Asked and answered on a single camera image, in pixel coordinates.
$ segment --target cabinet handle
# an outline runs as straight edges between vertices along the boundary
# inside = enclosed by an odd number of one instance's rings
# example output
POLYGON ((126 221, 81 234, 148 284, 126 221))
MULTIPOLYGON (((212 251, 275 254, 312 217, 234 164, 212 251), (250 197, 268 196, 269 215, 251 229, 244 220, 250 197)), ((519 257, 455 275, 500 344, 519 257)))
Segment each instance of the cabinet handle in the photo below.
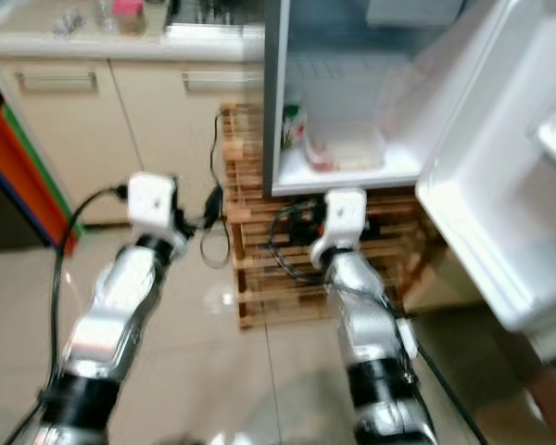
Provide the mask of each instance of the cabinet handle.
POLYGON ((83 75, 42 75, 15 73, 19 88, 24 92, 93 92, 96 91, 94 72, 83 75))
POLYGON ((233 91, 263 87, 263 77, 256 72, 188 71, 182 73, 182 80, 188 91, 233 91))

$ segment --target wooden pallet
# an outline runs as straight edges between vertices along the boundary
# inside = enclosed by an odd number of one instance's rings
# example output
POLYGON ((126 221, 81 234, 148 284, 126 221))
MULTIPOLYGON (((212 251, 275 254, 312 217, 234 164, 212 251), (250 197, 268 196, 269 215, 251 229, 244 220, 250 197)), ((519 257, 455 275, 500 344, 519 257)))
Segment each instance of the wooden pallet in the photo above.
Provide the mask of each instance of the wooden pallet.
MULTIPOLYGON (((270 223, 294 200, 266 198, 261 192, 262 111, 259 107, 227 105, 221 110, 224 136, 225 214, 231 226, 233 266, 242 328, 330 316, 322 286, 294 281, 268 249, 270 223)), ((426 218, 412 187, 369 192, 367 211, 379 225, 375 239, 363 241, 362 253, 383 276, 390 298, 401 307, 399 289, 423 267, 423 254, 440 239, 426 218)), ((284 221, 276 237, 287 260, 312 273, 308 246, 288 246, 284 221)))

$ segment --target white countertop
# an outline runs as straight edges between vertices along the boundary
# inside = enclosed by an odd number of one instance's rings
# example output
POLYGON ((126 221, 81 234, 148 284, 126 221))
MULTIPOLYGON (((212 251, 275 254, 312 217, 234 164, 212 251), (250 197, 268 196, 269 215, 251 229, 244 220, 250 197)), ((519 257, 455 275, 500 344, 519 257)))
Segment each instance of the white countertop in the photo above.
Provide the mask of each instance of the white countertop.
POLYGON ((168 5, 145 5, 139 36, 103 32, 93 0, 6 0, 0 3, 0 57, 98 57, 155 60, 245 61, 263 59, 263 27, 185 25, 164 35, 168 5), (52 33, 55 21, 75 8, 85 24, 69 38, 52 33))

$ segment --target cabinet door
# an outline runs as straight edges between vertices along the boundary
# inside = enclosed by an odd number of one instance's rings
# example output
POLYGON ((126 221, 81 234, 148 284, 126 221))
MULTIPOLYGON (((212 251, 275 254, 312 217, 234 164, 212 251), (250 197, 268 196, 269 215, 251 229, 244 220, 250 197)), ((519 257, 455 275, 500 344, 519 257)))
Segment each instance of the cabinet door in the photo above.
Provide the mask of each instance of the cabinet door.
MULTIPOLYGON (((209 151, 226 102, 261 100, 261 66, 111 61, 140 157, 149 172, 179 177, 180 203, 200 214, 214 182, 209 151)), ((215 168, 222 178, 221 124, 215 168)))
MULTIPOLYGON (((106 60, 0 60, 0 88, 74 207, 141 170, 106 60)), ((126 214, 103 197, 82 217, 115 223, 126 214)))

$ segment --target green stripe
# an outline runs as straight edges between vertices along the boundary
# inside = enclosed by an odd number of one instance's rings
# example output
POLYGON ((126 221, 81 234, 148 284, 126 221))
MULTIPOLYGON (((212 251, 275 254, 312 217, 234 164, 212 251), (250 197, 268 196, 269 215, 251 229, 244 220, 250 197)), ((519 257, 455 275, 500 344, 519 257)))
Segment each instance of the green stripe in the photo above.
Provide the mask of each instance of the green stripe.
MULTIPOLYGON (((66 199, 64 199, 64 197, 60 193, 60 191, 57 188, 56 184, 54 183, 52 177, 50 176, 49 172, 47 171, 47 168, 45 167, 44 163, 41 161, 41 159, 37 155, 37 152, 33 148, 31 142, 27 138, 27 135, 22 130, 22 128, 20 128, 20 125, 19 125, 19 122, 17 121, 17 118, 15 117, 13 112, 10 110, 10 108, 6 104, 2 107, 2 114, 5 118, 6 123, 8 124, 8 127, 10 128, 12 133, 15 135, 15 137, 19 140, 20 146, 22 146, 23 150, 25 151, 25 153, 27 154, 27 156, 29 157, 29 159, 31 160, 33 165, 35 166, 35 169, 37 169, 37 172, 39 173, 39 175, 44 180, 44 183, 47 186, 47 188, 49 189, 49 192, 51 193, 52 198, 56 201, 57 206, 62 211, 64 216, 66 216, 66 219, 70 220, 70 216, 72 215, 72 213, 70 211, 70 207, 68 207, 68 203, 66 202, 66 199)), ((84 226, 80 222, 76 222, 76 224, 74 224, 74 232, 73 233, 77 237, 82 236, 84 234, 84 226)))

